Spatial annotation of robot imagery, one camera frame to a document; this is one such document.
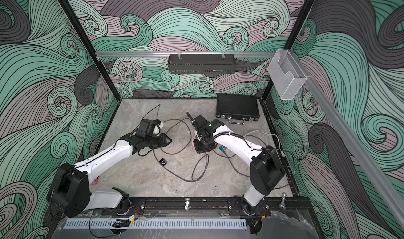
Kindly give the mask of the black mp3 player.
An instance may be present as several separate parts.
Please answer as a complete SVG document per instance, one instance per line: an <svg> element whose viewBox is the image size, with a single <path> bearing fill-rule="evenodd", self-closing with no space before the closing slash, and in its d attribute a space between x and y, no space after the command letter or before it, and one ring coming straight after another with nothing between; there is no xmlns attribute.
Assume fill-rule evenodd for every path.
<svg viewBox="0 0 404 239"><path fill-rule="evenodd" d="M167 164L167 161L166 161L164 158L162 158L162 159L160 159L159 163L160 163L162 166L165 166L165 165Z"/></svg>

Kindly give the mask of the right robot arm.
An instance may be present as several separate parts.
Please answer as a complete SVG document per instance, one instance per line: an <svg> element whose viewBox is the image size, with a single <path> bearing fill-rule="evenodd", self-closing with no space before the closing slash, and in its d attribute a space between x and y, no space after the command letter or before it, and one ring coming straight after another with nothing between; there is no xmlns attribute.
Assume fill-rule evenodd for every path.
<svg viewBox="0 0 404 239"><path fill-rule="evenodd" d="M197 153L207 153L222 145L249 165L251 185L242 196L241 206L248 215L256 213L260 201L275 189L285 175L277 150L247 141L218 119L209 122L201 115L193 118L189 112L186 114L195 130L193 143Z"/></svg>

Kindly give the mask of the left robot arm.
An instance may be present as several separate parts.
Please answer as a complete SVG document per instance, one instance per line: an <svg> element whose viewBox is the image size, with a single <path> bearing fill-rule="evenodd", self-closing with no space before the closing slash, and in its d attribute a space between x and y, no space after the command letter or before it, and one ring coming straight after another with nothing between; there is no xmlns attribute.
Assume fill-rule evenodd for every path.
<svg viewBox="0 0 404 239"><path fill-rule="evenodd" d="M126 215L131 208L126 192L116 187L110 191L91 192L89 186L113 165L144 148L154 150L171 144L171 138L161 132L162 126L158 119L143 119L138 128L120 137L106 150L76 164L59 166L46 197L49 207L68 218L101 208Z"/></svg>

